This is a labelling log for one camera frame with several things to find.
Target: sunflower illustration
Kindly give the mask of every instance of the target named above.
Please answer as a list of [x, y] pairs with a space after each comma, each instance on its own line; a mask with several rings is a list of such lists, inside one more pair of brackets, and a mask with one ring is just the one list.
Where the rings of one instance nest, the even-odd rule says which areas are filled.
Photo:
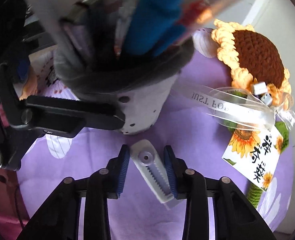
[[251, 152], [254, 151], [254, 147], [261, 142], [258, 133], [260, 132], [235, 129], [229, 143], [232, 145], [232, 152], [236, 151], [237, 154], [241, 154], [241, 158], [244, 155], [247, 157], [248, 154], [252, 156]]
[[232, 87], [250, 91], [251, 84], [265, 82], [273, 105], [278, 106], [282, 93], [290, 94], [292, 90], [289, 70], [284, 68], [275, 45], [249, 24], [244, 27], [216, 19], [214, 25], [218, 29], [211, 37], [220, 45], [217, 58], [231, 68]]
[[282, 146], [283, 146], [283, 137], [278, 136], [276, 139], [276, 144], [274, 145], [274, 148], [277, 150], [279, 154], [281, 154]]
[[270, 183], [271, 183], [271, 181], [273, 179], [273, 174], [270, 173], [270, 172], [267, 172], [267, 173], [265, 173], [263, 175], [263, 179], [264, 179], [264, 181], [263, 181], [262, 188], [265, 189], [265, 190], [267, 190], [268, 186], [270, 185]]

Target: black cable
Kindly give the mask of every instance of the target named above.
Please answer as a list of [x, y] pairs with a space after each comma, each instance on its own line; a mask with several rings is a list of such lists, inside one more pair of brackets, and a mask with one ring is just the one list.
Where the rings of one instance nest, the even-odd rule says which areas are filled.
[[14, 202], [15, 202], [15, 209], [16, 209], [16, 213], [17, 213], [17, 217], [18, 217], [18, 220], [20, 221], [20, 225], [21, 225], [21, 228], [22, 230], [24, 229], [24, 224], [23, 224], [23, 221], [22, 221], [22, 218], [21, 218], [21, 215], [20, 215], [20, 212], [18, 210], [18, 204], [17, 204], [17, 190], [20, 189], [20, 185], [17, 185], [16, 189], [15, 189], [15, 192], [14, 192]]
[[[4, 183], [5, 185], [7, 185], [7, 180], [3, 175], [0, 175], [0, 182]], [[15, 209], [16, 209], [16, 214], [17, 214], [17, 218], [20, 221], [20, 225], [22, 230], [24, 229], [24, 224], [20, 215], [20, 212], [18, 210], [18, 203], [17, 203], [17, 190], [20, 189], [20, 185], [17, 185], [14, 191], [14, 203], [15, 203]]]

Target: pen holder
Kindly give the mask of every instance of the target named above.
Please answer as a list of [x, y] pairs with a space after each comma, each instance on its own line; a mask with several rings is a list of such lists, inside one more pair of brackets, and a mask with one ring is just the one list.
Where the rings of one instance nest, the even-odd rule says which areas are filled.
[[120, 60], [80, 69], [72, 66], [58, 49], [54, 68], [57, 77], [80, 100], [109, 103], [121, 109], [126, 118], [120, 132], [137, 134], [154, 125], [180, 69], [192, 59], [193, 53], [190, 38], [153, 59], [121, 56]]

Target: green crocheted stem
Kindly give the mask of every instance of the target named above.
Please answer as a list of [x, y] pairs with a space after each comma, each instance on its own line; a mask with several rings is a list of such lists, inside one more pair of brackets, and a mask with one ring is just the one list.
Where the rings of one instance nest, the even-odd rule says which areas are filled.
[[249, 186], [249, 192], [247, 194], [247, 199], [251, 202], [251, 204], [255, 208], [257, 208], [258, 203], [260, 202], [262, 193], [263, 193], [263, 190], [251, 182]]

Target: white flower pattern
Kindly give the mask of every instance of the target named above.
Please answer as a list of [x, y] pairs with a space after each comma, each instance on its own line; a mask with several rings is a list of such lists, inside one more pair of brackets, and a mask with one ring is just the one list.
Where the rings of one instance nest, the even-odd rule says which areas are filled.
[[259, 214], [264, 221], [270, 226], [280, 209], [281, 193], [276, 197], [277, 179], [274, 177], [268, 187], [262, 205], [259, 209]]
[[52, 156], [57, 159], [64, 158], [71, 148], [73, 139], [51, 134], [46, 134], [45, 137]]
[[212, 29], [201, 28], [193, 34], [193, 42], [195, 49], [207, 58], [217, 56], [219, 44], [211, 38]]

